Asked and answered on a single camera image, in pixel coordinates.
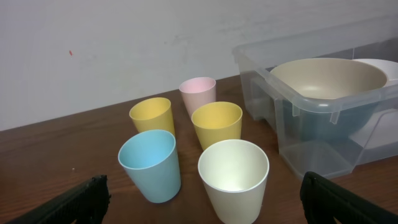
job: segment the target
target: wooden table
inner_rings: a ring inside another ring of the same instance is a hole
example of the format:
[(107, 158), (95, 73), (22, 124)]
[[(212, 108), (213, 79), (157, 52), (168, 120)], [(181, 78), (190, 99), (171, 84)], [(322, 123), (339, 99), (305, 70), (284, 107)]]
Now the wooden table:
[[(0, 132), (0, 223), (96, 174), (108, 175), (112, 194), (103, 223), (221, 223), (198, 175), (202, 149), (180, 93), (157, 96), (172, 102), (182, 175), (176, 197), (162, 204), (148, 202), (118, 164), (120, 147), (137, 134), (128, 112), (143, 100), (138, 99)], [(244, 108), (238, 76), (217, 81), (217, 99)], [(253, 121), (244, 110), (242, 139), (263, 148), (270, 160), (256, 223), (306, 223), (299, 198), (301, 183), (278, 155), (271, 127), (265, 121)], [(333, 181), (398, 213), (398, 156), (357, 166), (352, 174)]]

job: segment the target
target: pink plastic cup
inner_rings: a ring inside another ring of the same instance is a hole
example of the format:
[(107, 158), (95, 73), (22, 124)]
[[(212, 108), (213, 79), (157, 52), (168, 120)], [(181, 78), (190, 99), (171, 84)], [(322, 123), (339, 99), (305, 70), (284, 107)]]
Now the pink plastic cup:
[(191, 78), (180, 85), (180, 92), (191, 117), (199, 107), (216, 101), (216, 80), (208, 77)]

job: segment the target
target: white wall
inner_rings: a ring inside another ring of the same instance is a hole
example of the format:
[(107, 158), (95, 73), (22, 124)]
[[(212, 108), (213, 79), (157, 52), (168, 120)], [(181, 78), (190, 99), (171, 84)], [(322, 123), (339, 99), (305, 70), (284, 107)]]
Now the white wall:
[(2, 0), (0, 130), (237, 75), (239, 44), (397, 9), (396, 0)]

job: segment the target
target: clear plastic storage bin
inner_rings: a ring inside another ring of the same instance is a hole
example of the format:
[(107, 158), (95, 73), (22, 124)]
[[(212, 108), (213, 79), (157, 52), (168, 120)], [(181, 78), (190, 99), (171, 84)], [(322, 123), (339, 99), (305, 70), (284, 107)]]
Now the clear plastic storage bin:
[(279, 154), (298, 178), (326, 178), (356, 164), (398, 155), (398, 85), (335, 100), (306, 98), (268, 71), (314, 57), (379, 58), (398, 62), (398, 17), (384, 16), (233, 50), (246, 109), (278, 135)]

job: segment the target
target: blue plastic cup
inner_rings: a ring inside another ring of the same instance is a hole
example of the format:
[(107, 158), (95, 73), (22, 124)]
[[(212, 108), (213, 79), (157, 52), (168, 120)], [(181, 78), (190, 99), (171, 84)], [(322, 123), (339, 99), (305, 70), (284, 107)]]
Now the blue plastic cup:
[(148, 201), (162, 203), (181, 188), (174, 135), (150, 130), (129, 139), (119, 151), (119, 163)]

